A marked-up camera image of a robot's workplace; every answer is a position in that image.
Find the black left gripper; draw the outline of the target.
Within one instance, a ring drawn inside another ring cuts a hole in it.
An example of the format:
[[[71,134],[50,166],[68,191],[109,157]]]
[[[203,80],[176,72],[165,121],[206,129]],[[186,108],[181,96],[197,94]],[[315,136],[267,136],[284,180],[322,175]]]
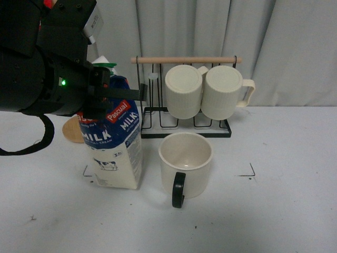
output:
[[[109,71],[87,60],[88,39],[83,28],[96,1],[57,1],[42,20],[37,46],[41,49],[46,76],[44,90],[34,109],[41,114],[73,115],[80,110],[91,117],[107,108],[95,88],[108,82]],[[146,84],[138,90],[104,88],[104,97],[146,101]]]

